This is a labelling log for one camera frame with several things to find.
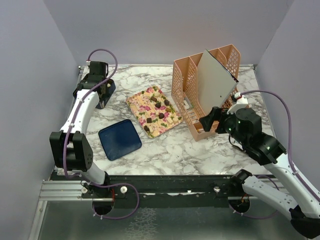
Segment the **brown rectangular chocolate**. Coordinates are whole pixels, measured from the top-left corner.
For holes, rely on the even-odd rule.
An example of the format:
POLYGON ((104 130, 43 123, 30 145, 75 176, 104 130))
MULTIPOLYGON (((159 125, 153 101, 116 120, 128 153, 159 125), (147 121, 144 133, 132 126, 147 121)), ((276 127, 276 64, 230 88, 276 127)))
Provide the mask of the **brown rectangular chocolate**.
POLYGON ((152 96, 152 97, 150 98, 150 100, 153 101, 153 102, 155 102, 155 103, 158 101, 158 99, 157 99, 156 97, 154 97, 154 96, 152 96))

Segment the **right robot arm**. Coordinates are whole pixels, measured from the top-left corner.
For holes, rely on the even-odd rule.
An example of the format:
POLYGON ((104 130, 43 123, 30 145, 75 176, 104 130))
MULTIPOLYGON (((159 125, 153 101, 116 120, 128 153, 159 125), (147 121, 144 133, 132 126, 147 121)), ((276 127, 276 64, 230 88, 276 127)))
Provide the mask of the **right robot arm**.
POLYGON ((320 192, 290 162, 288 151, 273 136, 262 131, 262 119, 251 108, 240 108, 228 114, 226 108, 213 107, 199 119, 204 131, 215 121, 217 134, 228 134, 241 144, 244 152, 272 173, 287 190, 287 194, 262 183, 246 170, 233 176, 229 189, 240 196, 244 192, 264 201, 290 220, 293 228, 308 239, 320 235, 320 192))

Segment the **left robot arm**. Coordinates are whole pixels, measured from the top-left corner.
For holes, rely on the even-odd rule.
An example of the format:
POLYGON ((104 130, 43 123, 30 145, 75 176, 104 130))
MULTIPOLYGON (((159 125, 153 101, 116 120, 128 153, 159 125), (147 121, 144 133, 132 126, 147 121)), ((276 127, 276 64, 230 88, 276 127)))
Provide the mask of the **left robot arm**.
POLYGON ((86 134, 95 108, 100 102, 106 102, 105 97, 99 94, 110 89, 108 83, 113 89, 114 82, 107 78, 105 72, 86 74, 73 92, 74 102, 65 124, 49 136, 55 166, 63 169, 68 180, 74 177, 86 180, 101 198, 110 193, 110 179, 94 163, 93 150, 86 134))

